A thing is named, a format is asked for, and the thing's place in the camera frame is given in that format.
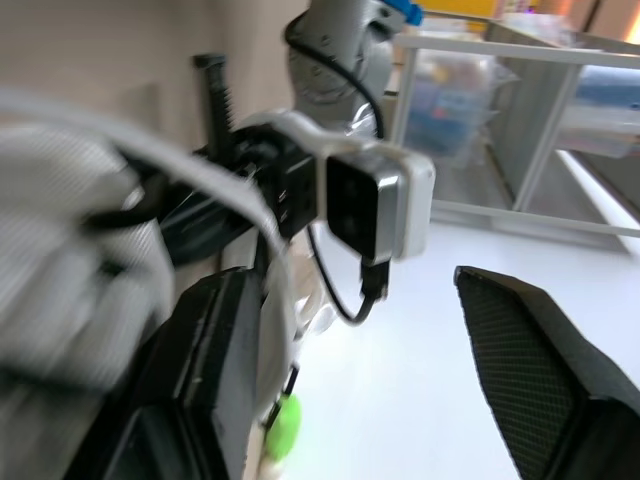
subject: blue object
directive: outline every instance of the blue object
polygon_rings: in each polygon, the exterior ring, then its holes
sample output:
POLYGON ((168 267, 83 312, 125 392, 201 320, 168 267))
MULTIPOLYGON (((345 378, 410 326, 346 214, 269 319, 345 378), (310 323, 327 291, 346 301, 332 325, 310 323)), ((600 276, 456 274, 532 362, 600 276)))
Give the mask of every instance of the blue object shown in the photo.
POLYGON ((384 3, 404 13, 409 25, 417 27, 422 23, 422 8, 418 4, 411 3, 411 0, 384 0, 384 3))

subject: gray fabric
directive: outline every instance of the gray fabric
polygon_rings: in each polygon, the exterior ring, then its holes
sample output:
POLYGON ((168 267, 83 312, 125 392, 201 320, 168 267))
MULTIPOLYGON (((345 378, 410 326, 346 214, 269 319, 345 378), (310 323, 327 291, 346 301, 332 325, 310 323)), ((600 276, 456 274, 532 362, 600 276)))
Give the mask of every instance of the gray fabric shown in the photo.
POLYGON ((0 131, 0 479, 61 478, 150 318, 173 305, 157 224, 108 235, 91 211, 140 198, 135 174, 86 134, 0 131), (117 277, 105 260, 124 265, 117 277))

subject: beige wall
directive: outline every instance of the beige wall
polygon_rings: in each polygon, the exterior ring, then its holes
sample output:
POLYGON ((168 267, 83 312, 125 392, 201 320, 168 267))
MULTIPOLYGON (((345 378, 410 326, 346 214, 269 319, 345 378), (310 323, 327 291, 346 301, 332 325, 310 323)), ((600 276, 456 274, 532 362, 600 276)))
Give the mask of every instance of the beige wall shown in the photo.
POLYGON ((304 0, 4 0, 0 83, 199 143, 189 56, 223 51, 237 116, 290 106, 281 30, 304 0))
MULTIPOLYGON (((593 0, 574 0, 569 18, 581 29, 589 15, 593 0)), ((636 15, 640 12, 638 0, 604 0, 598 10, 590 33, 602 37, 625 40, 636 15)))
POLYGON ((225 18, 224 47, 238 118, 255 111, 291 107, 287 53, 282 41, 286 24, 299 15, 306 0, 217 0, 225 18))

